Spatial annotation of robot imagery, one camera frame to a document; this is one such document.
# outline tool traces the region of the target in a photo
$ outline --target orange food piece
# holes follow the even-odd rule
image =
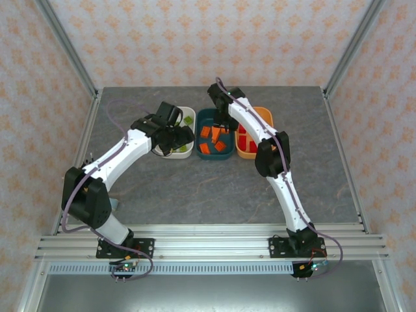
[[[209,138],[209,133],[211,132],[211,128],[207,127],[206,125],[202,127],[201,137],[202,138]]]
[[[211,152],[209,151],[208,143],[200,144],[200,149],[203,154],[211,154]]]
[[[224,151],[227,146],[224,142],[218,141],[214,147],[217,151]]]
[[[213,129],[213,143],[216,144],[218,142],[218,139],[220,138],[221,128],[213,126],[212,129]]]

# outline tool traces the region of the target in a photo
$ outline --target green object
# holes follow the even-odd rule
[[[185,123],[185,125],[191,125],[192,123],[193,123],[193,119],[190,117],[190,116],[186,116],[184,119],[183,119],[183,122]]]

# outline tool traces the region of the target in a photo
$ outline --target patterned wall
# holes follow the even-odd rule
[[[90,97],[33,0],[0,2],[0,51],[0,311],[16,311]]]
[[[416,2],[390,0],[331,98],[371,229],[416,307]]]
[[[104,86],[320,85],[371,0],[52,0]]]

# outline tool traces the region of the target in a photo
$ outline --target purple cable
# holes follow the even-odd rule
[[[238,99],[236,99],[235,97],[233,97],[228,91],[227,91],[227,89],[224,87],[224,84],[222,83],[222,80],[221,80],[221,78],[219,78],[219,77],[215,77],[215,82],[216,82],[216,84],[218,85],[218,87],[221,89],[221,91],[223,91],[223,93],[225,93],[225,94],[227,94],[227,96],[230,98],[230,99],[232,99],[235,103],[237,103],[237,104],[239,104],[242,108],[244,108],[246,111],[248,111],[256,120],[257,120],[257,123],[263,128],[263,130],[265,130],[266,129],[266,125],[264,125],[263,124],[263,122],[260,120],[260,118],[259,117],[257,117],[257,115],[252,111],[252,110],[249,110],[248,109],[248,107],[246,106],[246,105],[244,105],[243,103],[241,103]],[[329,274],[330,272],[332,273],[340,264],[341,264],[341,262],[343,261],[343,257],[344,257],[344,251],[343,251],[343,247],[341,246],[341,244],[338,242],[338,240],[336,240],[335,238],[333,238],[333,237],[331,237],[331,236],[329,236],[329,235],[327,235],[327,234],[323,234],[323,233],[321,233],[321,232],[319,232],[319,231],[317,231],[316,229],[314,229],[308,222],[307,222],[307,220],[305,219],[305,217],[302,215],[302,213],[299,211],[299,206],[298,206],[298,203],[297,203],[297,201],[296,201],[296,199],[295,199],[295,197],[294,197],[294,194],[293,194],[293,190],[292,190],[292,188],[291,188],[291,185],[290,185],[290,183],[287,181],[287,178],[286,178],[286,174],[287,174],[287,165],[286,165],[286,160],[285,160],[285,157],[284,157],[284,154],[283,154],[283,149],[282,149],[282,147],[281,147],[281,145],[280,145],[280,143],[279,143],[279,140],[278,140],[278,138],[276,138],[276,136],[274,135],[274,133],[271,133],[269,130],[267,130],[266,129],[266,133],[268,134],[268,135],[270,135],[272,138],[273,138],[273,140],[274,140],[274,142],[276,143],[276,145],[277,145],[277,147],[278,147],[278,149],[279,149],[279,154],[280,154],[280,158],[281,158],[281,161],[282,161],[282,164],[283,164],[283,171],[284,171],[284,173],[282,174],[282,176],[283,176],[283,180],[284,180],[284,182],[286,183],[286,186],[287,186],[287,188],[289,189],[289,192],[291,193],[291,197],[292,197],[292,201],[293,201],[293,203],[294,203],[294,205],[295,205],[295,207],[296,207],[296,211],[297,211],[297,213],[299,214],[299,216],[300,216],[300,218],[302,219],[302,221],[306,224],[306,226],[312,231],[312,232],[314,232],[314,233],[316,233],[317,235],[320,235],[320,236],[322,236],[322,237],[326,237],[327,239],[330,239],[331,241],[333,241],[334,243],[336,243],[336,245],[338,245],[338,248],[339,248],[339,261],[338,261],[338,263],[332,268],[332,270],[329,270],[329,271],[327,271],[327,272],[325,272],[325,273],[323,273],[323,274],[320,274],[320,275],[318,275],[318,276],[313,276],[313,277],[311,277],[310,278],[310,280],[313,280],[313,279],[316,279],[316,278],[321,278],[321,277],[323,277],[323,276],[325,276],[326,274]]]
[[[100,238],[102,238],[104,241],[106,241],[107,243],[109,243],[109,244],[111,244],[111,245],[113,245],[114,247],[117,247],[117,248],[119,248],[119,249],[122,249],[122,250],[126,250],[126,251],[128,251],[128,252],[135,252],[136,254],[138,254],[138,255],[142,255],[143,257],[145,257],[146,259],[148,259],[149,261],[150,261],[150,269],[146,272],[146,273],[143,273],[143,274],[141,274],[141,275],[139,275],[139,276],[135,276],[135,277],[132,277],[132,278],[129,278],[129,279],[125,279],[125,280],[127,280],[127,281],[131,281],[131,280],[137,280],[137,279],[139,279],[139,278],[144,278],[144,277],[146,277],[147,275],[149,275],[149,273],[153,270],[153,261],[152,261],[152,259],[148,256],[148,255],[146,255],[144,252],[141,252],[141,251],[139,251],[139,250],[135,250],[135,249],[132,249],[132,248],[127,248],[127,247],[124,247],[124,246],[120,246],[120,245],[117,245],[117,244],[115,244],[115,243],[113,243],[111,240],[109,240],[109,239],[106,239],[103,235],[101,235],[100,233],[98,233],[96,230],[94,230],[94,229],[92,229],[91,227],[88,227],[88,226],[79,226],[79,227],[76,227],[75,229],[68,229],[67,227],[66,227],[66,225],[67,225],[67,221],[68,221],[68,211],[70,210],[70,207],[71,207],[71,204],[72,204],[72,202],[73,202],[73,199],[75,198],[75,196],[76,196],[76,194],[78,193],[78,191],[81,189],[81,187],[84,185],[84,183],[86,182],[86,180],[94,173],[94,172],[96,172],[97,170],[99,170],[100,171],[100,168],[102,167],[102,166],[104,166],[105,164],[107,164],[109,161],[111,161],[113,158],[115,158],[118,154],[120,154],[121,152],[122,152],[122,150],[124,150],[124,148],[125,148],[125,146],[127,145],[127,141],[128,141],[128,134],[127,134],[127,131],[126,130],[124,130],[124,128],[118,123],[118,122],[116,122],[116,120],[114,120],[114,118],[111,116],[111,114],[110,114],[110,106],[113,104],[113,103],[116,103],[116,102],[124,102],[124,103],[134,103],[134,102],[132,102],[132,101],[129,101],[129,100],[124,100],[124,99],[114,99],[114,100],[112,100],[112,101],[110,101],[108,104],[107,104],[107,106],[106,106],[106,109],[105,109],[105,111],[106,111],[106,113],[107,113],[107,117],[109,118],[109,120],[123,133],[123,137],[124,137],[124,141],[123,141],[123,144],[112,154],[112,155],[110,155],[110,156],[108,156],[104,161],[102,161],[101,163],[99,163],[98,164],[98,166],[97,167],[95,167],[95,168],[93,168],[93,169],[91,169],[91,171],[89,171],[89,173],[87,173],[87,174],[85,174],[85,176],[80,180],[80,182],[77,184],[77,186],[74,188],[74,190],[72,191],[72,193],[71,193],[71,195],[70,195],[70,197],[68,198],[68,201],[66,202],[66,205],[65,205],[65,208],[64,208],[64,212],[63,212],[63,214],[62,214],[62,221],[61,221],[61,225],[62,225],[62,230],[63,230],[63,232],[64,233],[73,233],[73,232],[75,232],[75,231],[79,231],[80,229],[90,229],[90,231],[92,232],[92,233],[94,233],[94,234],[96,234],[98,237],[100,237]],[[147,114],[150,114],[145,108],[143,108],[143,106],[142,105],[138,105],[144,112],[146,112]],[[117,269],[117,268],[119,268],[120,266],[116,266],[116,267],[114,267],[113,268],[113,270],[112,270],[112,273],[111,273],[111,276],[114,278],[114,279],[116,279],[116,276],[114,275],[114,271]]]

